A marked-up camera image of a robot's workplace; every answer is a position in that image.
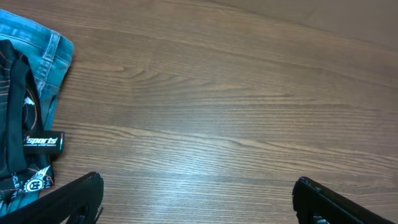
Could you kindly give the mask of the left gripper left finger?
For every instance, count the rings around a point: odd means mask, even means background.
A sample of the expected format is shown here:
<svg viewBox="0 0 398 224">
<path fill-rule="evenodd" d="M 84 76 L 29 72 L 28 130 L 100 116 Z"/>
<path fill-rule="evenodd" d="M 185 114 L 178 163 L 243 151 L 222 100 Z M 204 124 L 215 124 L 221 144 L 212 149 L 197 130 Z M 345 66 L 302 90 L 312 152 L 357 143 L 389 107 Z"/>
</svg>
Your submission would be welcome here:
<svg viewBox="0 0 398 224">
<path fill-rule="evenodd" d="M 96 223 L 103 209 L 104 180 L 89 172 L 1 217 L 1 224 Z"/>
</svg>

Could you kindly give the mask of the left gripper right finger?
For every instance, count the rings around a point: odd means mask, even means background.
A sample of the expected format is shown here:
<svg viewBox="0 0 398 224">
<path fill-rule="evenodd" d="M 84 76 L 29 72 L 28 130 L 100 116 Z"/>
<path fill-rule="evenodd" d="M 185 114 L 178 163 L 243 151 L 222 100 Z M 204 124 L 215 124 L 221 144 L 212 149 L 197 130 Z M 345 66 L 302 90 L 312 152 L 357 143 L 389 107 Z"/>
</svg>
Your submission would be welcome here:
<svg viewBox="0 0 398 224">
<path fill-rule="evenodd" d="M 394 224 L 304 176 L 294 185 L 292 202 L 299 224 Z"/>
</svg>

